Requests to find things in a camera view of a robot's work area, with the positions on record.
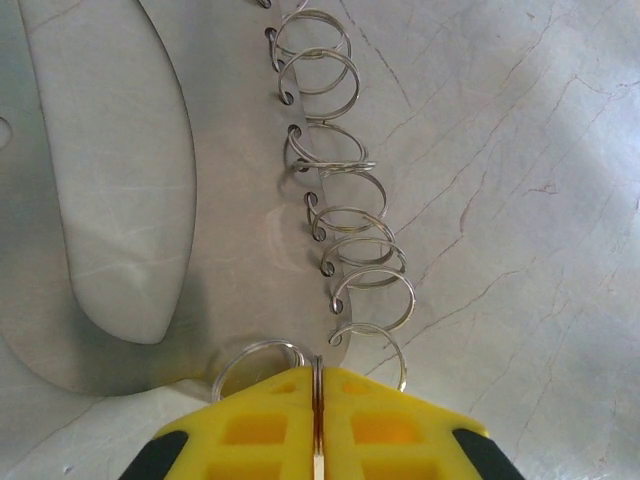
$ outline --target marble surface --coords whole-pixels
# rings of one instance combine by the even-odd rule
[[[73,7],[31,3],[27,23],[57,28]],[[411,262],[408,393],[484,422],[528,479],[637,478],[640,5],[313,4],[352,35],[364,88],[340,123],[378,161]],[[404,309],[400,287],[351,297],[356,320]],[[207,400],[192,382],[81,397],[0,354],[6,479],[115,479]],[[345,366],[398,378],[382,340],[354,338]]]

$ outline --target circular hole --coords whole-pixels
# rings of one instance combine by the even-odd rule
[[[280,100],[285,105],[293,105],[293,95],[291,94],[291,92],[284,92],[284,98],[280,98]]]
[[[273,42],[273,39],[276,38],[276,29],[273,27],[267,27],[264,30],[264,34],[270,41]]]
[[[299,158],[299,159],[298,159],[298,162],[301,162],[301,163],[309,163],[309,160],[306,160],[306,159],[304,159],[304,158]],[[307,167],[298,167],[298,171],[299,171],[300,173],[305,173],[305,172],[308,172],[308,171],[309,171],[309,169],[308,169]]]
[[[336,267],[333,266],[333,263],[327,262],[327,265],[320,271],[325,277],[333,277],[333,274],[336,273]]]
[[[336,315],[340,315],[342,313],[342,310],[344,310],[344,303],[342,303],[342,300],[340,300],[339,298],[336,299],[336,308],[333,308],[333,305],[331,305],[331,310]]]
[[[318,205],[318,196],[313,192],[307,192],[304,195],[304,203],[315,207],[316,205]]]
[[[289,128],[287,129],[287,132],[288,133],[293,132],[296,137],[300,137],[300,135],[302,135],[302,130],[295,123],[289,125]]]
[[[327,239],[327,231],[322,227],[318,227],[316,233],[313,234],[313,239],[316,242],[324,242]]]
[[[0,117],[0,149],[6,147],[11,140],[11,125]]]

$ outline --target curved cutout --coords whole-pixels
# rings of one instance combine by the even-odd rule
[[[83,2],[31,43],[73,292],[109,334],[157,343],[195,225],[193,140],[173,66],[135,2]]]

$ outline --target square hole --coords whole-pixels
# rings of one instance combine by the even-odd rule
[[[233,464],[219,463],[209,468],[208,480],[280,480],[280,464],[278,463],[249,463]]]
[[[284,415],[242,415],[227,423],[223,445],[269,445],[284,443],[287,417]]]
[[[356,444],[406,445],[421,443],[420,430],[408,415],[398,412],[356,413],[351,417]]]
[[[365,460],[362,463],[365,480],[440,480],[438,467],[420,460]]]

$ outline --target metal spiral coil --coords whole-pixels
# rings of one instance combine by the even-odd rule
[[[281,45],[280,38],[282,33],[288,25],[296,20],[315,20],[330,25],[340,35],[340,42],[331,48],[312,47],[300,51],[295,51]],[[358,151],[360,152],[359,158],[339,161],[323,159],[302,145],[300,142],[302,131],[296,126],[289,128],[287,143],[299,157],[298,160],[293,163],[293,169],[304,172],[310,168],[315,168],[320,172],[320,176],[323,179],[332,175],[356,175],[371,183],[380,192],[383,206],[381,211],[376,215],[366,212],[360,208],[346,205],[331,206],[318,211],[316,209],[318,197],[313,192],[308,192],[304,197],[304,201],[307,205],[307,220],[311,229],[311,235],[316,241],[322,242],[326,239],[327,235],[325,229],[332,230],[336,234],[342,236],[325,249],[319,266],[321,273],[328,277],[334,275],[335,267],[329,260],[332,255],[337,255],[343,263],[355,267],[354,270],[346,274],[333,288],[331,295],[331,311],[336,314],[342,311],[342,301],[339,296],[345,288],[351,290],[370,290],[387,287],[400,280],[405,284],[409,291],[409,304],[404,314],[397,321],[383,327],[387,333],[397,330],[403,326],[407,320],[409,320],[415,308],[416,300],[413,285],[406,276],[406,255],[396,243],[395,236],[391,229],[383,222],[388,207],[387,193],[384,186],[378,181],[378,179],[368,173],[373,169],[373,167],[375,167],[375,162],[368,160],[369,153],[362,141],[360,141],[355,135],[349,133],[345,128],[329,122],[330,120],[341,117],[351,110],[360,94],[360,74],[351,58],[351,39],[349,38],[344,26],[335,17],[323,12],[322,10],[306,8],[299,8],[293,13],[285,15],[280,28],[271,32],[268,37],[270,42],[269,48],[271,52],[271,63],[273,68],[278,72],[278,91],[280,100],[285,105],[291,105],[293,100],[292,97],[287,95],[287,92],[284,90],[283,79],[286,72],[298,61],[329,58],[339,61],[344,66],[338,77],[324,87],[316,89],[305,89],[300,87],[299,91],[303,96],[328,93],[335,89],[349,73],[351,73],[354,78],[354,92],[343,106],[325,113],[306,113],[305,116],[309,129],[325,129],[349,138],[358,148]],[[355,213],[359,215],[363,221],[359,225],[336,223],[330,219],[330,216],[332,213],[338,212]],[[385,238],[381,239],[361,235],[372,228],[380,230]],[[382,254],[379,258],[374,259],[356,259],[340,253],[341,248],[354,244],[381,245],[386,249],[386,253]],[[401,266],[399,269],[386,265],[393,257],[397,257],[400,261]],[[387,277],[384,280],[375,282],[356,281],[356,279],[370,273],[383,273],[387,275]],[[366,328],[355,328],[352,330],[354,333],[360,335],[379,334],[377,331]]]
[[[271,7],[271,0],[256,1],[264,8]],[[375,167],[375,162],[368,160],[369,152],[362,141],[345,128],[334,123],[330,123],[331,120],[335,120],[351,110],[360,95],[360,74],[351,58],[351,39],[349,38],[344,26],[334,16],[322,10],[306,8],[307,3],[308,0],[302,0],[293,12],[283,15],[280,28],[268,28],[265,31],[269,40],[271,64],[274,70],[278,73],[277,87],[280,100],[285,105],[293,104],[293,95],[285,90],[283,80],[286,73],[294,67],[296,62],[327,58],[340,62],[343,65],[343,69],[338,77],[331,83],[323,87],[313,89],[299,86],[298,90],[301,95],[323,95],[334,90],[347,77],[347,75],[351,74],[354,79],[355,88],[351,97],[344,105],[328,112],[306,112],[305,117],[309,129],[324,129],[350,139],[356,145],[360,155],[357,159],[352,160],[324,159],[310,151],[300,142],[302,130],[297,125],[292,125],[289,127],[287,134],[287,145],[296,153],[298,159],[293,162],[291,167],[294,171],[298,172],[306,172],[312,168],[317,169],[322,179],[326,179],[332,175],[355,175],[371,183],[376,188],[382,197],[383,204],[382,209],[375,215],[361,208],[347,205],[330,206],[318,211],[316,208],[318,205],[318,196],[313,192],[307,192],[305,194],[304,202],[307,206],[307,221],[309,223],[313,239],[317,242],[325,241],[327,238],[326,229],[340,235],[339,238],[324,249],[319,265],[321,274],[326,277],[331,277],[335,274],[335,266],[330,260],[333,256],[339,258],[342,263],[354,267],[353,270],[346,273],[333,287],[331,291],[330,309],[334,314],[342,312],[343,302],[340,299],[340,294],[345,289],[371,290],[388,287],[389,285],[400,281],[406,286],[409,293],[409,303],[407,308],[402,316],[396,321],[383,327],[371,323],[350,323],[336,330],[328,339],[328,342],[332,346],[339,345],[342,341],[342,335],[347,331],[363,336],[385,337],[397,352],[398,360],[400,362],[400,381],[397,388],[398,390],[403,391],[407,381],[407,366],[400,346],[391,335],[391,332],[402,327],[411,317],[416,303],[415,289],[406,275],[407,257],[404,251],[396,243],[393,231],[383,221],[388,209],[387,192],[380,181],[369,173],[369,171]],[[340,35],[340,41],[333,47],[311,47],[300,51],[295,51],[285,47],[280,43],[282,32],[288,25],[297,20],[314,20],[325,23],[333,27],[338,32]],[[331,220],[331,214],[339,212],[356,214],[362,218],[362,223],[353,225],[337,223]],[[384,238],[362,235],[371,229],[379,230]],[[386,249],[386,252],[381,253],[378,258],[373,259],[353,258],[340,252],[341,248],[355,244],[379,245],[382,249]],[[400,262],[399,268],[393,268],[387,265],[387,263],[394,257]],[[361,277],[371,273],[382,273],[386,275],[386,277],[377,281],[363,281],[360,279]],[[247,346],[237,357],[231,360],[217,376],[212,391],[213,401],[220,399],[222,386],[229,371],[235,365],[252,353],[273,346],[286,347],[293,353],[291,358],[291,367],[305,364],[305,357],[300,349],[287,340],[272,339],[253,343]]]

